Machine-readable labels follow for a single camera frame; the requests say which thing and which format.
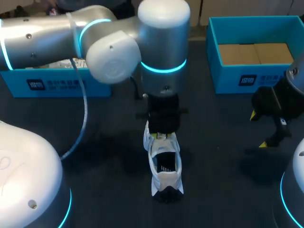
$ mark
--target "blue box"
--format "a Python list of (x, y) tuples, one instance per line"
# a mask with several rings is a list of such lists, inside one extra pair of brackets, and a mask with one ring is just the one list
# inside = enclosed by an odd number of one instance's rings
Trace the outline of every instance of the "blue box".
[[(87, 68), (79, 68), (88, 97), (109, 97), (111, 88), (95, 80)], [(82, 97), (74, 69), (17, 69), (1, 75), (13, 97)]]
[[(293, 58), (304, 51), (304, 25), (298, 16), (210, 18), (207, 56), (217, 94), (254, 93), (260, 86), (273, 86), (289, 64), (223, 65), (218, 45), (286, 43)], [(242, 78), (253, 83), (241, 85)], [(269, 83), (262, 79), (270, 78)]]

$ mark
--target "cyan led ring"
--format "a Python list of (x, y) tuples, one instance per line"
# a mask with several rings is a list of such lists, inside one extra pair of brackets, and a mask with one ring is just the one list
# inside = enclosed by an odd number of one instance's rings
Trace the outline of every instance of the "cyan led ring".
[(68, 215), (70, 213), (70, 210), (71, 210), (71, 205), (72, 205), (72, 191), (70, 189), (70, 204), (68, 205), (68, 209), (67, 209), (67, 213), (66, 213), (65, 218), (62, 220), (62, 222), (61, 222), (61, 224), (59, 225), (58, 228), (62, 228), (63, 225), (64, 225), (64, 223), (66, 222), (66, 219), (67, 219), (67, 217), (68, 217)]
[(142, 66), (144, 68), (146, 68), (147, 70), (150, 70), (150, 71), (155, 72), (155, 73), (167, 74), (167, 73), (173, 73), (175, 71), (178, 71), (178, 70), (182, 69), (186, 65), (186, 62), (187, 62), (187, 59), (181, 65), (179, 65), (177, 67), (172, 68), (172, 69), (165, 69), (165, 70), (152, 68), (150, 66), (145, 65), (143, 62), (142, 62)]
[(2, 52), (3, 52), (3, 56), (4, 56), (4, 59), (5, 59), (6, 65), (8, 66), (8, 69), (13, 70), (13, 68), (10, 64), (10, 61), (9, 61), (8, 53), (7, 53), (6, 48), (5, 48), (4, 35), (1, 32), (2, 24), (3, 24), (3, 20), (0, 19), (0, 36), (1, 36), (0, 37), (0, 44), (1, 44), (1, 49), (2, 49)]
[(289, 216), (291, 217), (291, 219), (298, 225), (299, 228), (303, 228), (300, 223), (298, 223), (297, 220), (295, 220), (295, 218), (293, 217), (293, 215), (290, 213), (290, 211), (288, 210), (286, 204), (285, 204), (285, 201), (284, 201), (284, 198), (283, 198), (283, 192), (282, 192), (282, 182), (283, 182), (283, 177), (284, 177), (284, 174), (283, 173), (283, 176), (282, 176), (282, 179), (281, 179), (281, 184), (280, 184), (280, 192), (281, 192), (281, 198), (282, 198), (282, 202), (283, 202), (283, 205), (285, 207), (285, 210), (287, 211), (287, 213), (289, 214)]
[(93, 25), (98, 24), (98, 23), (103, 23), (103, 22), (111, 22), (110, 19), (97, 19), (94, 20), (90, 23), (88, 23), (84, 29), (81, 31), (80, 36), (79, 36), (79, 45), (81, 46), (81, 40), (82, 40), (82, 36), (84, 35), (84, 33)]

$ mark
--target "brown cardboard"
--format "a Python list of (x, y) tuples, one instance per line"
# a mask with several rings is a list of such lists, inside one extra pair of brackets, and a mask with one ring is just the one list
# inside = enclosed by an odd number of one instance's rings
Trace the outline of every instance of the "brown cardboard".
[(255, 46), (224, 44), (218, 46), (224, 65), (260, 64)]
[(261, 64), (291, 64), (294, 59), (287, 44), (255, 44)]

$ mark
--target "screw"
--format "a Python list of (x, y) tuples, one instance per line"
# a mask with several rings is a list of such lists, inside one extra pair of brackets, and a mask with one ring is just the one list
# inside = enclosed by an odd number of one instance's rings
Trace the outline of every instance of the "screw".
[(296, 75), (296, 74), (298, 73), (298, 68), (294, 68), (294, 69), (292, 70), (292, 72), (293, 72), (293, 75)]

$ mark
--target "dark tabletop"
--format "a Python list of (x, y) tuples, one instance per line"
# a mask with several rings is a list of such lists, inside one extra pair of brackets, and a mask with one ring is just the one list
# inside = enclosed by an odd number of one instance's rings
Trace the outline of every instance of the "dark tabletop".
[[(205, 43), (190, 43), (189, 72), (180, 95), (184, 115), (181, 146), (185, 195), (161, 204), (151, 198), (151, 172), (143, 149), (145, 111), (130, 82), (113, 96), (90, 99), (82, 144), (64, 160), (73, 195), (76, 228), (274, 228), (272, 193), (304, 136), (304, 119), (291, 124), (293, 137), (280, 150), (253, 150), (274, 130), (270, 118), (250, 122), (250, 95), (215, 95)], [(83, 120), (82, 99), (14, 99), (0, 79), (0, 119), (47, 139), (63, 154)]]

